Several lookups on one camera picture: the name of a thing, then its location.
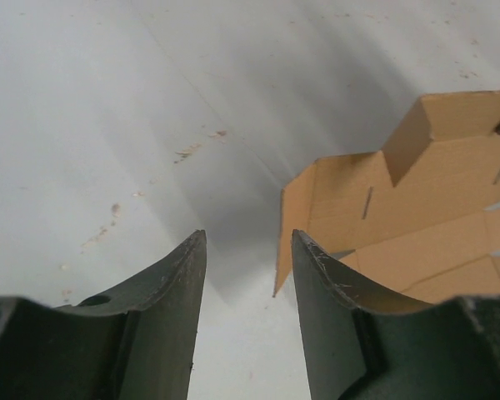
black object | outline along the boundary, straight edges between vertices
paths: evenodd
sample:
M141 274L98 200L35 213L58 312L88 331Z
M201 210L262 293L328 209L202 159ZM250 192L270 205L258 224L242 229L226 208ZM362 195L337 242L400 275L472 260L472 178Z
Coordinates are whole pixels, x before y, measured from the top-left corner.
M0 297L0 400L184 400L205 232L76 307Z
M431 305L292 236L312 400L500 399L500 296Z

white surface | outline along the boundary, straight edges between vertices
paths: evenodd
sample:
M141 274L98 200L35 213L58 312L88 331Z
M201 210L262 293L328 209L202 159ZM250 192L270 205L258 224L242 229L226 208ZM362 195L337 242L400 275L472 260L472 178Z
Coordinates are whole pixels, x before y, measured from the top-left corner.
M308 400L281 187L487 88L500 0L0 1L0 293L76 303L206 228L189 399Z

brown cardboard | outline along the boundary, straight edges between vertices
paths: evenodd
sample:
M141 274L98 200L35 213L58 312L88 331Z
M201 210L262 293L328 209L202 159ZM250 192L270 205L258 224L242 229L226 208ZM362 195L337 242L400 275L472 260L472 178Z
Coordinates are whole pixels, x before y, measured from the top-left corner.
M399 292L443 298L467 271L470 290L499 292L500 209L483 211L500 201L499 123L500 91L427 95L382 151L318 159L282 192L275 293L293 229Z

folded cardboard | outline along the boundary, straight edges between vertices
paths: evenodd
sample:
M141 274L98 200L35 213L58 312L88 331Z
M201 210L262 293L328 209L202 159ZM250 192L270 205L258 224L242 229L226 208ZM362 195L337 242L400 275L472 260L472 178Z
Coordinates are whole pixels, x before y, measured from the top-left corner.
M282 191L275 293L293 229L429 302L500 293L500 91L420 97L379 152L320 158Z

open box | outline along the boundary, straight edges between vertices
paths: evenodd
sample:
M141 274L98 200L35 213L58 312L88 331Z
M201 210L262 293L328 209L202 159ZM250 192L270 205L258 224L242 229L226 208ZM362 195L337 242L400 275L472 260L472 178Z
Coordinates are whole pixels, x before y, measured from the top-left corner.
M499 202L500 91L422 96L382 150L320 158L283 189L275 293L293 229L420 300L500 293Z

